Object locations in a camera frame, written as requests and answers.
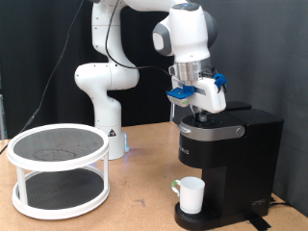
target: wooden table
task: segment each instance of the wooden table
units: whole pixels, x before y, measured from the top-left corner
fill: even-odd
[[[108,199],[90,213],[66,220],[28,218],[12,205],[16,168],[0,156],[0,230],[183,230],[174,221],[178,197],[171,182],[185,176],[201,176],[201,170],[178,160],[179,131],[172,122],[123,128],[130,151],[110,161],[111,192]],[[95,163],[103,169],[103,162]],[[264,219],[272,231],[307,231],[308,219],[292,207],[275,206]],[[248,221],[218,231],[255,231]]]

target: round tray stand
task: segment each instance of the round tray stand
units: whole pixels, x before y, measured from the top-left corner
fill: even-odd
[[[33,135],[35,133],[39,133],[42,131],[50,131],[54,129],[75,129],[75,130],[83,130],[92,132],[103,140],[103,145],[98,148],[96,151],[90,153],[87,156],[67,160],[67,161],[59,161],[59,162],[42,162],[42,161],[33,161],[28,160],[16,155],[14,153],[15,145],[26,138],[27,136]],[[34,128],[28,130],[24,133],[19,134],[15,138],[11,140],[8,147],[8,158],[10,162],[12,162],[17,168],[17,183],[13,188],[13,206],[22,214],[38,219],[64,219],[64,218],[73,218],[85,214],[100,204],[102,204],[108,197],[110,193],[110,185],[109,185],[109,139],[105,133],[98,130],[97,128],[90,127],[87,125],[80,124],[56,124],[56,125],[46,125],[38,128]],[[94,162],[98,160],[104,160],[104,171],[98,169],[97,167],[90,166]],[[25,169],[32,170],[32,172],[25,175]],[[102,192],[92,198],[90,201],[86,203],[62,208],[62,209],[40,209],[32,207],[28,204],[28,195],[27,195],[27,184],[26,182],[32,178],[35,178],[39,174],[42,173],[54,173],[59,172],[68,172],[70,170],[83,170],[87,171],[90,174],[95,174],[95,176],[99,176],[96,178],[101,179],[103,181],[103,190]]]

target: power cord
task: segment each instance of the power cord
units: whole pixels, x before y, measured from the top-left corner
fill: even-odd
[[[48,89],[48,87],[49,87],[50,81],[51,81],[51,79],[52,79],[54,73],[56,72],[56,70],[57,70],[57,68],[58,68],[58,66],[59,66],[59,64],[60,64],[60,62],[62,61],[62,59],[63,59],[63,57],[64,57],[64,53],[65,53],[65,50],[66,50],[66,47],[67,47],[67,43],[68,43],[68,39],[69,39],[69,34],[70,34],[70,31],[71,31],[71,28],[72,28],[72,26],[73,26],[73,24],[74,24],[74,22],[75,22],[75,20],[76,20],[76,18],[77,18],[77,16],[78,16],[79,11],[81,10],[81,8],[82,8],[82,6],[83,6],[83,4],[84,4],[84,1],[85,1],[85,0],[82,0],[82,1],[81,1],[80,6],[79,6],[79,8],[78,8],[78,11],[77,11],[77,13],[75,14],[75,16],[74,16],[74,18],[73,18],[73,20],[72,20],[72,22],[71,22],[71,24],[70,24],[70,27],[69,27],[69,29],[68,29],[67,36],[66,36],[66,41],[65,41],[65,44],[64,44],[64,49],[63,49],[63,51],[62,51],[62,53],[61,53],[60,58],[58,59],[58,62],[57,62],[57,64],[56,64],[55,68],[53,69],[51,75],[49,76],[49,79],[48,79],[48,82],[47,82],[47,84],[46,84],[45,90],[44,90],[44,92],[43,92],[43,94],[42,94],[42,97],[41,97],[39,106],[38,106],[38,108],[36,109],[35,113],[29,118],[29,120],[27,121],[27,123],[25,124],[25,126],[23,127],[23,129],[21,129],[21,131],[20,131],[18,134],[24,132],[24,131],[27,129],[27,127],[33,122],[33,120],[35,119],[35,117],[37,116],[37,114],[39,113],[39,110],[40,110],[40,108],[41,108],[43,99],[44,99],[45,94],[46,94],[46,92],[47,92],[47,89]],[[6,146],[1,150],[0,155],[7,149],[7,147],[8,147],[8,145],[6,145]]]
[[[107,32],[106,42],[105,42],[105,47],[106,47],[107,55],[108,55],[116,64],[119,64],[119,65],[121,65],[121,66],[123,66],[123,67],[126,67],[126,68],[129,68],[129,69],[155,68],[155,69],[159,69],[159,70],[163,71],[167,76],[171,76],[168,72],[166,72],[164,69],[162,69],[162,68],[159,67],[159,66],[156,66],[156,65],[140,66],[140,67],[128,66],[128,65],[124,65],[124,64],[119,63],[118,61],[116,61],[116,60],[110,55],[110,53],[109,53],[109,51],[108,51],[107,43],[108,43],[109,33],[110,33],[110,29],[111,29],[111,27],[112,27],[113,18],[114,18],[115,12],[116,12],[116,8],[117,8],[117,5],[118,5],[118,2],[119,2],[119,0],[116,1],[115,8],[114,8],[112,17],[110,18],[110,21],[109,21],[109,27],[108,27],[108,32]]]

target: white mug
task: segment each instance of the white mug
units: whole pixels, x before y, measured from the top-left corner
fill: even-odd
[[[184,177],[181,181],[175,180],[171,184],[173,191],[180,197],[180,208],[187,214],[198,214],[202,209],[205,183],[194,176]]]

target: black coffee machine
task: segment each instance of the black coffee machine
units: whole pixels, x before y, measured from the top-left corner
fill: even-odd
[[[261,218],[269,212],[283,120],[236,103],[200,122],[193,115],[178,125],[179,159],[202,168],[202,211],[175,206],[175,221],[188,230],[209,230]]]

